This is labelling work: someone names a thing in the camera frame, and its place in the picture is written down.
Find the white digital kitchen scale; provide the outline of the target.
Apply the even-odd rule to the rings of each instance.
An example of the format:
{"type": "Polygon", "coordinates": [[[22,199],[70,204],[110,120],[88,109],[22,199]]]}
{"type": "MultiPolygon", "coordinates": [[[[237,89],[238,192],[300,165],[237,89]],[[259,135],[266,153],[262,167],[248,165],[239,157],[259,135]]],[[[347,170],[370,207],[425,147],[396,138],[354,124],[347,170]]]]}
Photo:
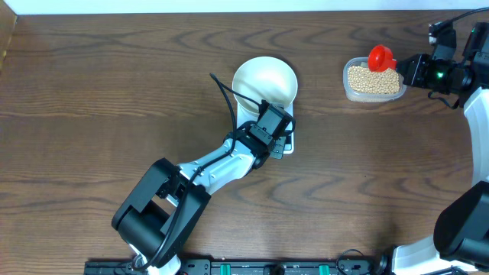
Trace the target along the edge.
{"type": "MultiPolygon", "coordinates": [[[[251,113],[245,107],[237,105],[237,126],[242,126],[247,121],[257,121],[258,115],[251,113]]],[[[286,138],[284,145],[284,154],[292,154],[295,149],[294,133],[290,134],[286,138]]]]}

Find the red plastic measuring scoop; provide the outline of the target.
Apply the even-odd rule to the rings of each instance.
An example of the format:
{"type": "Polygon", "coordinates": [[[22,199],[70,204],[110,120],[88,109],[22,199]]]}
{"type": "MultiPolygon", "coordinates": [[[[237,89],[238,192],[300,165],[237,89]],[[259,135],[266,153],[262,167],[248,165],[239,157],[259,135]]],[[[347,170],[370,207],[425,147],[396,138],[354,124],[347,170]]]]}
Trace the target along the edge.
{"type": "Polygon", "coordinates": [[[390,48],[379,44],[375,46],[368,56],[368,68],[371,72],[382,73],[387,69],[395,70],[397,61],[393,58],[390,48]]]}

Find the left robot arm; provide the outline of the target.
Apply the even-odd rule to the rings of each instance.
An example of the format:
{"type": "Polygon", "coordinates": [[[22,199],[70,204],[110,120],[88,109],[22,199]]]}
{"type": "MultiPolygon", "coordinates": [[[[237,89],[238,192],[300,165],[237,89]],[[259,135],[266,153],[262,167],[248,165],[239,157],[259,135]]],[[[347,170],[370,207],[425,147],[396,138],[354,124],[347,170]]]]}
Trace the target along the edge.
{"type": "Polygon", "coordinates": [[[262,102],[257,121],[234,126],[221,147],[189,163],[153,163],[112,218],[112,227],[135,251],[135,272],[175,274],[178,253],[213,193],[247,176],[269,158],[280,159],[295,120],[262,102]]]}

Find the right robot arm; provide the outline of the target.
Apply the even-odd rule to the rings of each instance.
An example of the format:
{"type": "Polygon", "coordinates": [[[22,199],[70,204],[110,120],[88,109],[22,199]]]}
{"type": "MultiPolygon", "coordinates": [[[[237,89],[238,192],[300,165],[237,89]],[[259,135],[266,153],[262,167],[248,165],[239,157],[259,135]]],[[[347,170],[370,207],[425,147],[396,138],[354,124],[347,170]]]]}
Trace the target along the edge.
{"type": "Polygon", "coordinates": [[[400,245],[386,259],[385,274],[468,274],[488,271],[488,24],[471,30],[459,62],[451,21],[429,27],[431,54],[395,60],[388,47],[369,54],[372,72],[392,69],[403,84],[426,89],[430,99],[456,95],[451,106],[461,108],[471,135],[472,176],[469,188],[436,220],[431,236],[400,245]]]}

